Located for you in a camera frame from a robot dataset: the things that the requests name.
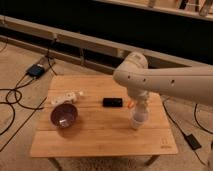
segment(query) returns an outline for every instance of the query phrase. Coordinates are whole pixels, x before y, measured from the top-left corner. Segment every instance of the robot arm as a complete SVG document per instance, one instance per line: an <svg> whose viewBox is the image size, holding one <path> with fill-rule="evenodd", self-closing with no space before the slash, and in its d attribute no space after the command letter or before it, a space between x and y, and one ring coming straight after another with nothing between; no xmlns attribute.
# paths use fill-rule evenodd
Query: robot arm
<svg viewBox="0 0 213 171"><path fill-rule="evenodd" d="M132 127L147 120L148 92L165 94L213 106L213 66L172 69L147 69L144 55L133 52L114 71L114 80L127 88L135 100Z"/></svg>

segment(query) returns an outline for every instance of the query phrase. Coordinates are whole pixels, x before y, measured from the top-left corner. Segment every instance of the cable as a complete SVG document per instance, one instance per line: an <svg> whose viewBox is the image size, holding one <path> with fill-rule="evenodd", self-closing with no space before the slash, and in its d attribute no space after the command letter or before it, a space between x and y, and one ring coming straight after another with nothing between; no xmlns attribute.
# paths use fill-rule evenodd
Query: cable
<svg viewBox="0 0 213 171"><path fill-rule="evenodd" d="M0 136L1 136L1 135L3 135L5 132L7 132L7 131L10 129L10 127L12 126L12 124L13 124L13 122L14 122L14 120L15 120L16 111L15 111L15 108L13 107L12 104L8 104L8 103L5 103L5 102L0 102L0 104L8 105L8 106L10 106L11 109L12 109L12 120L10 121L10 123L8 124L8 126L7 126L2 132L0 132Z"/></svg>
<svg viewBox="0 0 213 171"><path fill-rule="evenodd" d="M51 69L51 71L54 73L54 75L58 75L55 70L53 69L52 65L50 64L50 59L52 59L49 55L50 55L50 48L51 46L53 46L54 44L56 43L56 39L54 39L53 41L51 41L50 45L48 46L47 48L47 53L45 55L45 57L47 58L47 61L48 61L48 65Z"/></svg>
<svg viewBox="0 0 213 171"><path fill-rule="evenodd" d="M7 37L6 38L6 42L5 42L4 46L3 46L3 48L0 50L0 53L2 53L7 48L8 42L9 42L9 39Z"/></svg>
<svg viewBox="0 0 213 171"><path fill-rule="evenodd" d="M200 122L198 121L198 119L197 119L197 113L198 113L198 112L197 112L197 106L198 106L198 104L196 104L196 105L195 105L195 108L194 108L194 118L195 118L195 121L196 121L197 125L198 125L203 131L205 131L205 132L207 132L207 133L209 133L209 134L213 134L212 131L206 129L206 128L205 128L203 125L201 125Z"/></svg>
<svg viewBox="0 0 213 171"><path fill-rule="evenodd" d="M23 95L22 95L22 93L21 93L21 91L19 89L30 85L33 82L33 80L34 80L34 79L31 79L30 81L28 81L24 85L19 85L24 80L25 77L26 77L26 74L21 77L21 79L16 83L15 88L13 88L13 89L9 89L9 88L0 89L0 92L1 91L8 91L8 93L5 96L5 101L0 102L0 104L1 105L8 105L12 109L12 120L10 121L8 126L6 126L6 128L2 132L0 132L0 136L3 135L4 133L6 133L10 129L10 127L12 126L12 124L13 124L13 122L15 120L16 110L15 110L13 105L17 104L17 103L20 105L20 101L21 101L21 99L23 97ZM12 92L15 95L15 101L14 102L10 102L9 101L9 96L10 96L10 94Z"/></svg>
<svg viewBox="0 0 213 171"><path fill-rule="evenodd" d="M3 11L3 25L4 25L4 28L6 28L6 26L5 26L5 23L6 23L6 16L5 16L5 2L4 1L2 1L2 11ZM7 48L7 45L8 45L8 43L9 43L9 38L7 37L7 36L5 36L6 37L6 42L5 42L5 45L3 46L3 48L0 50L0 53L2 53L6 48Z"/></svg>
<svg viewBox="0 0 213 171"><path fill-rule="evenodd" d="M201 163L202 165L206 166L206 163L204 163L204 162L200 159L200 157L199 157L199 155L197 154L197 152L196 152L195 150L193 150L193 151L194 151L195 155L197 156L198 160L200 161L200 163Z"/></svg>
<svg viewBox="0 0 213 171"><path fill-rule="evenodd" d="M37 108L40 108L40 106L45 102L45 100L47 99L47 97L45 97L42 102L37 106ZM27 123L27 121L34 115L34 113L37 110L34 110L29 116L28 118L21 124L21 126L14 132L14 134L10 137L10 139L4 144L4 146L0 149L0 152L2 152L4 150L4 148L10 143L10 141L16 136L16 134L21 130L21 128L23 128L23 126Z"/></svg>
<svg viewBox="0 0 213 171"><path fill-rule="evenodd" d="M165 110L165 112L166 112L166 115L170 118L170 120L175 124L175 126L178 128L178 130L181 132L181 134L183 135L183 137L184 137L184 140L186 141L186 138L185 137L187 137L187 135L184 133L184 131L181 129L181 127L178 125L178 123L171 117L171 115L169 114L169 112L168 112L168 110L167 110L167 108L166 108L166 106L165 106L165 102L167 101L167 100L169 100L170 98L167 98L166 100L164 100L163 101L163 107L164 107L164 110ZM194 153L195 153L195 155L196 155L196 157L198 158L198 160L200 161L200 163L202 164L202 165L204 165L204 166L206 166L206 164L205 164L205 162L203 162L201 159L200 159L200 157L199 157L199 155L197 154L197 152L195 151L195 150L192 150Z"/></svg>
<svg viewBox="0 0 213 171"><path fill-rule="evenodd" d="M179 129L179 131L181 132L181 134L185 137L186 134L183 132L183 130L181 129L181 127L178 125L178 123L172 118L172 116L169 114L169 112L168 112L168 110L167 110L167 108L166 108L166 106L165 106L165 102L166 102L167 100L169 100L169 98L163 101L163 107L164 107L164 110L165 110L165 112L166 112L166 115L167 115L167 116L169 117L169 119L175 124L175 126Z"/></svg>
<svg viewBox="0 0 213 171"><path fill-rule="evenodd" d="M21 107L23 107L25 109L29 109L29 110L42 110L42 109L44 109L43 107L41 107L41 108L36 107L35 108L35 107L25 106L25 105L21 104L19 101L17 103L18 103L19 106L21 106Z"/></svg>

